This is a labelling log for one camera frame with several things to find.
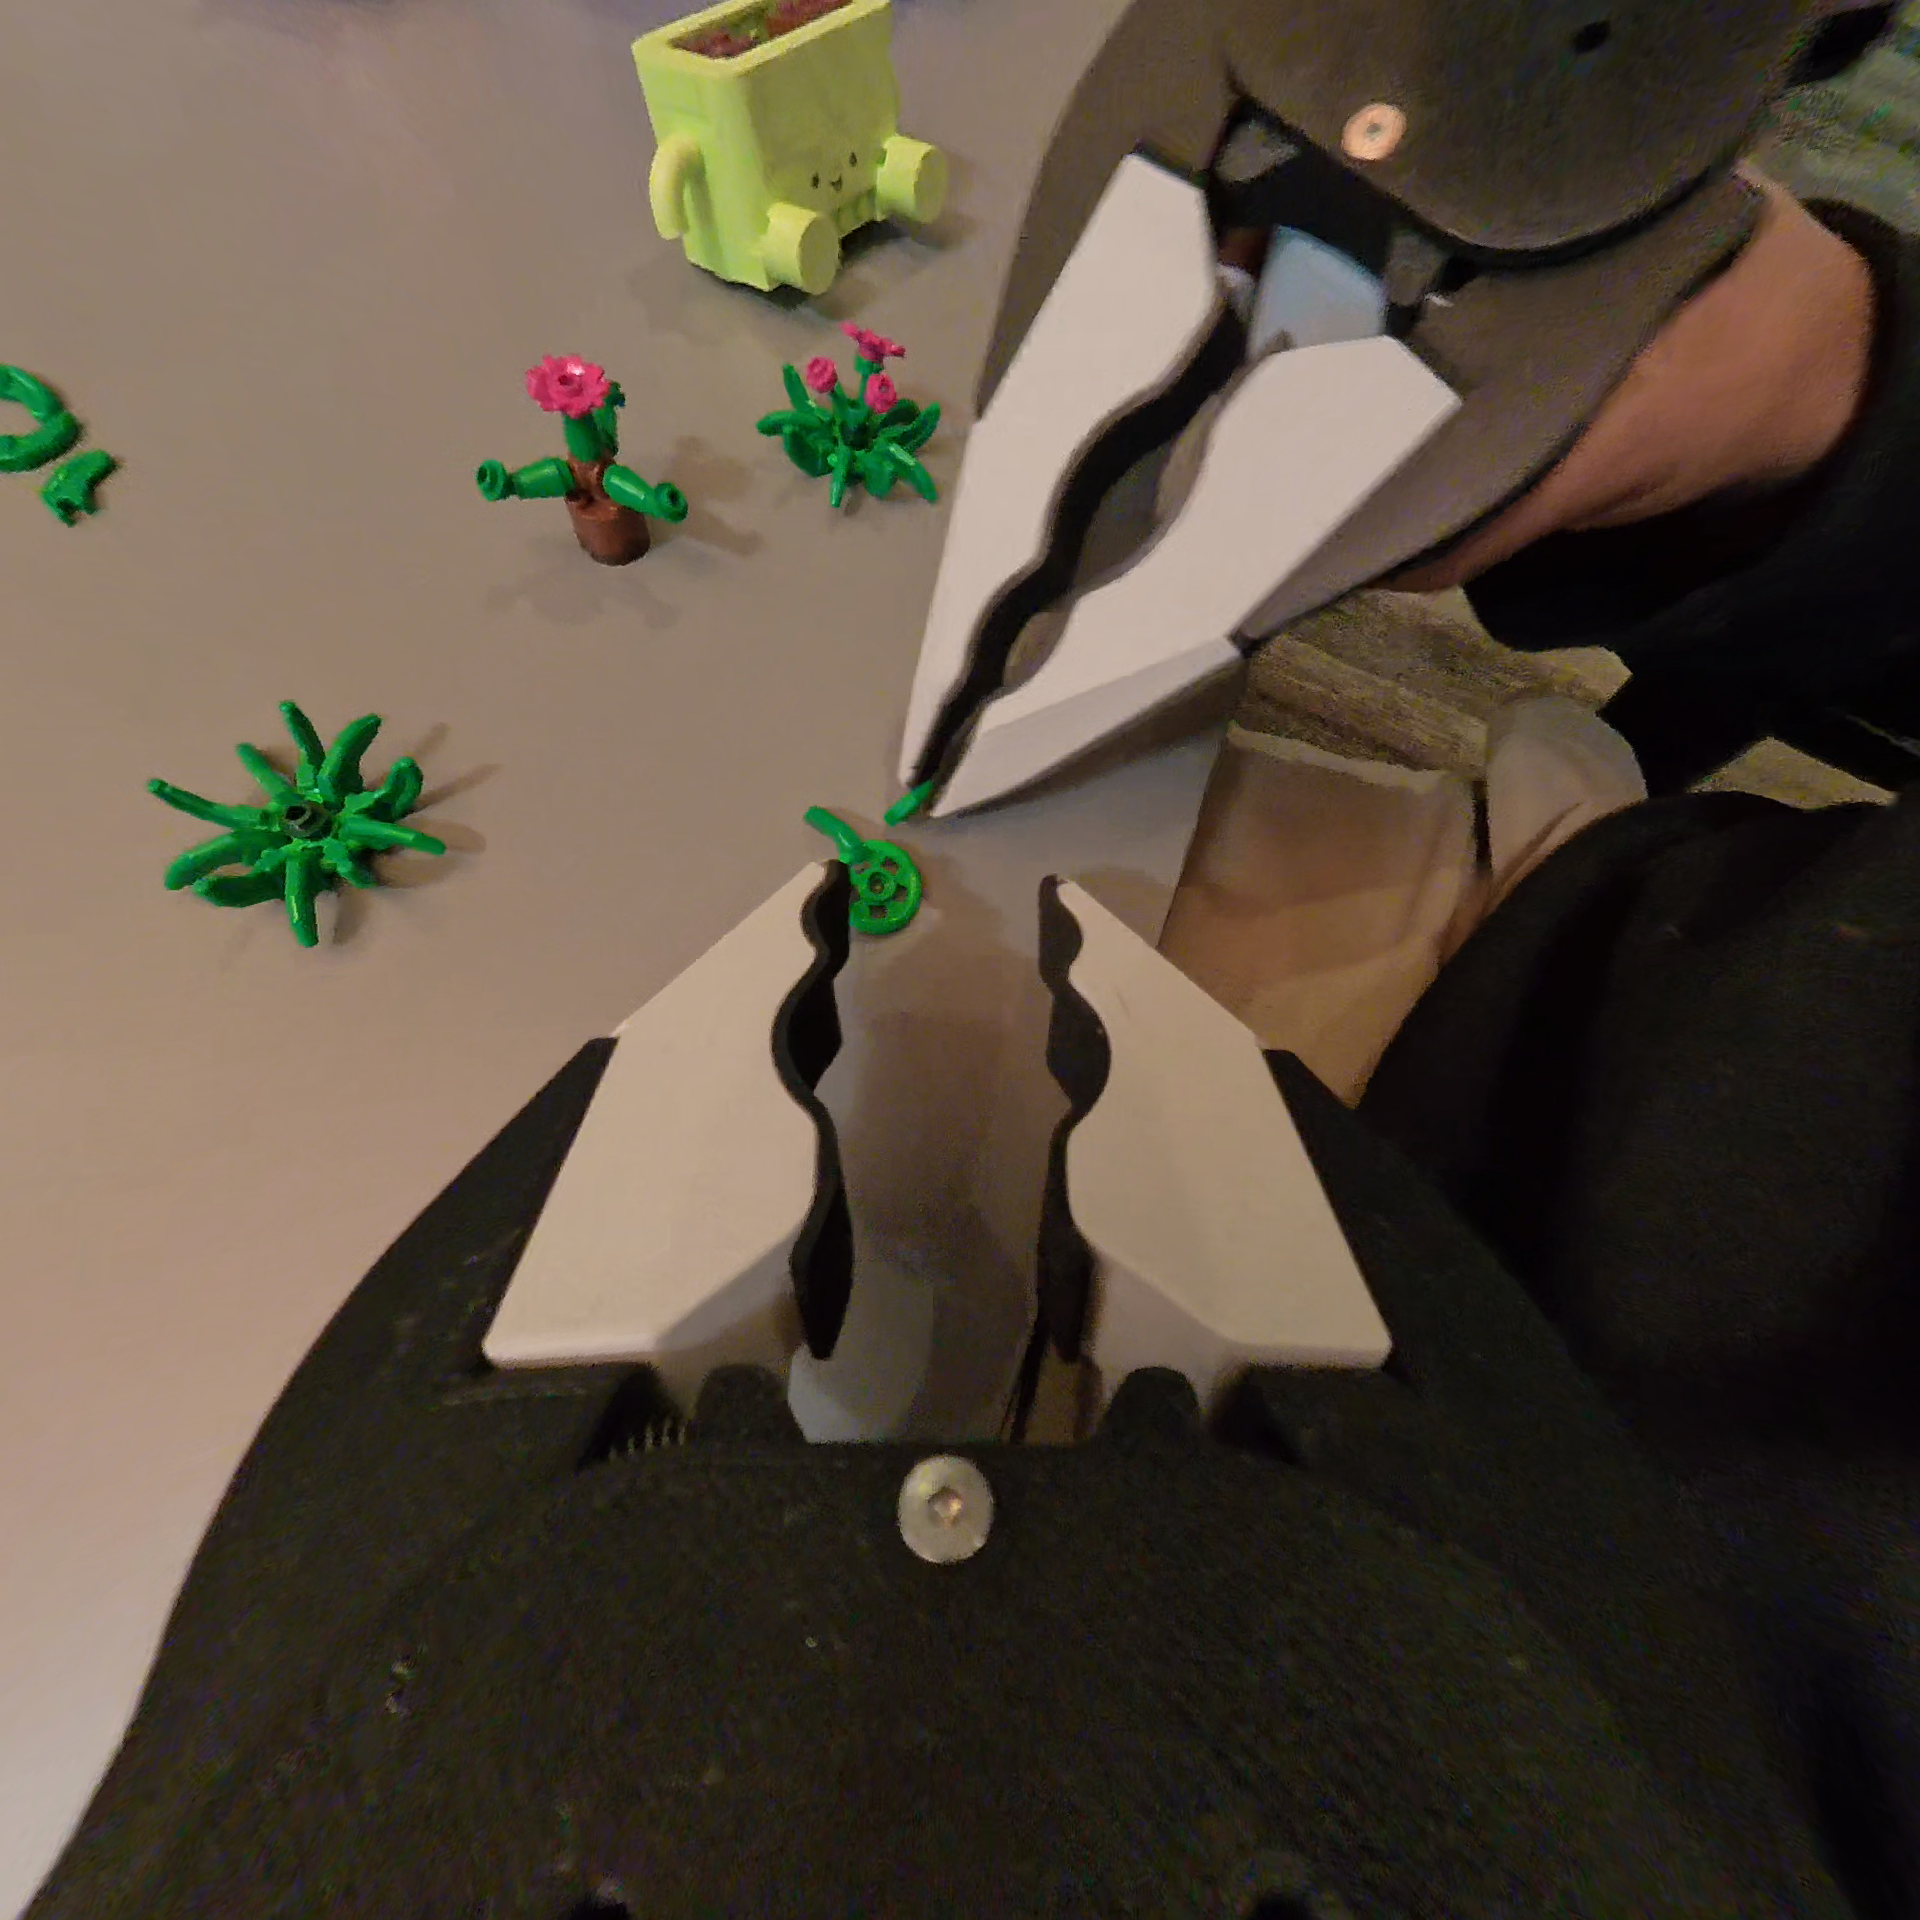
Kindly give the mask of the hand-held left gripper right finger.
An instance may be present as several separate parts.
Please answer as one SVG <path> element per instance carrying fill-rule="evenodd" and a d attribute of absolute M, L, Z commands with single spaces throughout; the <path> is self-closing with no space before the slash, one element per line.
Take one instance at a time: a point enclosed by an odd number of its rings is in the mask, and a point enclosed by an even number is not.
<path fill-rule="evenodd" d="M 1213 1413 L 1253 1370 L 1373 1373 L 1389 1333 L 1254 1033 L 1079 883 L 1039 888 L 1039 1341 L 1074 1429 L 1160 1370 Z"/>

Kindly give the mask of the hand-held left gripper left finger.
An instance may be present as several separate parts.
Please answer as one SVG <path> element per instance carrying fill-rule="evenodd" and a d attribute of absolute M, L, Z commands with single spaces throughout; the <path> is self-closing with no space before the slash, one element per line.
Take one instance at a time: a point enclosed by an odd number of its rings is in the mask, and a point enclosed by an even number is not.
<path fill-rule="evenodd" d="M 852 1290 L 818 1086 L 841 1044 L 850 875 L 812 862 L 612 1035 L 481 1353 L 498 1371 L 826 1361 Z"/>

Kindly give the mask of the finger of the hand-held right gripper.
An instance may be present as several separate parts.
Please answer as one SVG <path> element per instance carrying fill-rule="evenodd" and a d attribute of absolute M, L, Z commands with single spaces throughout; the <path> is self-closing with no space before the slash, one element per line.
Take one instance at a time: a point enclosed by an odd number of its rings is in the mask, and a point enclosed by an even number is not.
<path fill-rule="evenodd" d="M 1182 507 L 1072 602 L 1022 684 L 981 707 L 932 777 L 927 816 L 1008 800 L 1225 675 L 1258 606 L 1458 406 L 1385 336 L 1254 363 L 1212 422 Z"/>
<path fill-rule="evenodd" d="M 1072 604 L 1025 682 L 1002 682 L 1023 626 L 1072 585 L 1102 500 L 1193 416 L 1238 347 L 1201 187 L 1125 156 L 975 404 L 905 707 L 900 785 L 1020 790 L 1231 660 L 1225 602 L 1186 637 L 1154 635 L 1182 621 L 1177 568 L 1194 554 L 1168 536 Z"/>

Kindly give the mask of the green brick wheel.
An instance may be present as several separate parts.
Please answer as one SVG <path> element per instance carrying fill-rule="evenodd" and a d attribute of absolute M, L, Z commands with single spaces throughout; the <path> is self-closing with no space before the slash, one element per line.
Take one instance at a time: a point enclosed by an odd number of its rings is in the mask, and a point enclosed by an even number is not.
<path fill-rule="evenodd" d="M 884 840 L 852 835 L 839 848 L 848 869 L 848 923 L 866 939 L 905 931 L 920 913 L 922 878 L 910 852 Z"/>

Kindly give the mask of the person's right forearm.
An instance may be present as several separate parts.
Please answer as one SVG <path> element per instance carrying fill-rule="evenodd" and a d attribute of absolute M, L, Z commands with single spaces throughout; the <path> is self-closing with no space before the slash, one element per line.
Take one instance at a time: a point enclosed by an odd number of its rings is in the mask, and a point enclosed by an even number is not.
<path fill-rule="evenodd" d="M 1845 201 L 1805 205 L 1865 258 L 1877 296 L 1839 443 L 1785 488 L 1553 536 L 1484 571 L 1465 594 L 1500 642 L 1594 646 L 1634 677 L 1668 670 L 1789 709 L 1916 672 L 1916 233 Z"/>

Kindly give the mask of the person's right hand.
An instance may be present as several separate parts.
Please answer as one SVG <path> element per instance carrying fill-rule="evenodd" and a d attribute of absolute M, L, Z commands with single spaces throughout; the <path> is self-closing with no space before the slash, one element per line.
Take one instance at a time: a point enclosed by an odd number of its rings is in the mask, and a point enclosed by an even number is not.
<path fill-rule="evenodd" d="M 1543 540 L 1780 489 L 1833 453 L 1865 393 L 1872 275 L 1782 182 L 1748 161 L 1737 173 L 1759 214 L 1734 261 L 1671 315 L 1532 491 L 1385 590 L 1454 590 Z"/>

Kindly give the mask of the green brick plant pink flowers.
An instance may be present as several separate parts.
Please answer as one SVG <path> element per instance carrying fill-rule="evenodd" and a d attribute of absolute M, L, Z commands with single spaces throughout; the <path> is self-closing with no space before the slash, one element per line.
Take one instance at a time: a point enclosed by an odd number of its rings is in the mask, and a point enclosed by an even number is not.
<path fill-rule="evenodd" d="M 800 368 L 784 366 L 784 406 L 762 414 L 756 433 L 776 441 L 804 477 L 826 483 L 834 512 L 852 491 L 887 498 L 908 489 L 937 502 L 940 489 L 920 454 L 944 422 L 941 404 L 900 395 L 888 374 L 888 366 L 905 360 L 900 344 L 856 322 L 844 322 L 841 331 L 852 345 L 855 378 L 846 382 L 826 353 Z"/>

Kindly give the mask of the person's beige trousers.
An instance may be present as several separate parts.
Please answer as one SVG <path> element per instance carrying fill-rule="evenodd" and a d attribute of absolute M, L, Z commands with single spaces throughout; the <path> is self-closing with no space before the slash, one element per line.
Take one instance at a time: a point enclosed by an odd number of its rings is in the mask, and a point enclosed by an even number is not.
<path fill-rule="evenodd" d="M 1501 709 L 1476 774 L 1231 728 L 1159 949 L 1354 1105 L 1441 964 L 1566 841 L 1647 797 L 1560 696 Z"/>

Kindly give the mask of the lime green brick planter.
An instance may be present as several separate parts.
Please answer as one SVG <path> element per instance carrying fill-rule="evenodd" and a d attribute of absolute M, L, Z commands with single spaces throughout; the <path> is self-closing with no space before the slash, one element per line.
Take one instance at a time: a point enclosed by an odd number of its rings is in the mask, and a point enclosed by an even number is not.
<path fill-rule="evenodd" d="M 944 212 L 949 161 L 900 125 L 888 2 L 713 4 L 630 57 L 656 232 L 720 282 L 820 298 L 850 236 Z"/>

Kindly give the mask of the person's black jacket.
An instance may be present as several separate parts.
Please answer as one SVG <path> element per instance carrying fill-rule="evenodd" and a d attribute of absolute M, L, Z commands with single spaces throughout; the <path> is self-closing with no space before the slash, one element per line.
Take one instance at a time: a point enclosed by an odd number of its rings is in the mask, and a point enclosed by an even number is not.
<path fill-rule="evenodd" d="M 1712 1534 L 1855 1916 L 1916 1916 L 1918 813 L 1682 795 L 1575 832 L 1360 1100 Z"/>

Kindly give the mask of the brick cactus with pink flower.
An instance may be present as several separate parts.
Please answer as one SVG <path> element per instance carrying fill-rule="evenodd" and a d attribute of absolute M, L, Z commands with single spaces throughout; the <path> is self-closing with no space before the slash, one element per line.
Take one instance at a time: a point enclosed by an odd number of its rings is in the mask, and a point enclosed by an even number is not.
<path fill-rule="evenodd" d="M 564 453 L 533 465 L 481 462 L 473 483 L 485 500 L 557 498 L 588 558 L 607 568 L 641 561 L 653 524 L 680 524 L 688 498 L 671 483 L 649 483 L 621 462 L 620 411 L 626 395 L 597 363 L 546 355 L 524 374 L 533 404 L 560 420 Z"/>

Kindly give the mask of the green spiky brick plant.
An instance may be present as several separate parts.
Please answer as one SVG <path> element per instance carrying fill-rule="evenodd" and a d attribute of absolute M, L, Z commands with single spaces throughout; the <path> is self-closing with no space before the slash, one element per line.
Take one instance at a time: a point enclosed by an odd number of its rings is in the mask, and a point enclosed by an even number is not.
<path fill-rule="evenodd" d="M 378 710 L 329 733 L 297 701 L 280 701 L 279 721 L 289 762 L 246 741 L 232 748 L 250 800 L 215 800 L 162 777 L 150 777 L 145 794 L 206 830 L 165 867 L 159 883 L 169 894 L 228 913 L 274 907 L 311 954 L 321 944 L 326 899 L 377 892 L 385 862 L 442 860 L 450 848 L 418 822 L 424 772 L 416 756 L 367 771 L 385 728 Z"/>

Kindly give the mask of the cluster of green leaf pieces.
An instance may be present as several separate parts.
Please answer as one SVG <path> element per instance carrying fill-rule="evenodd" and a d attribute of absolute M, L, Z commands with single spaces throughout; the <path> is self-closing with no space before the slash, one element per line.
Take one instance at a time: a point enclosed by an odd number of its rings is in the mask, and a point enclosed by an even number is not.
<path fill-rule="evenodd" d="M 38 473 L 38 500 L 61 526 L 100 509 L 100 488 L 120 462 L 84 448 L 84 425 L 63 395 L 33 373 L 4 363 L 2 402 L 25 422 L 2 433 L 2 473 Z"/>

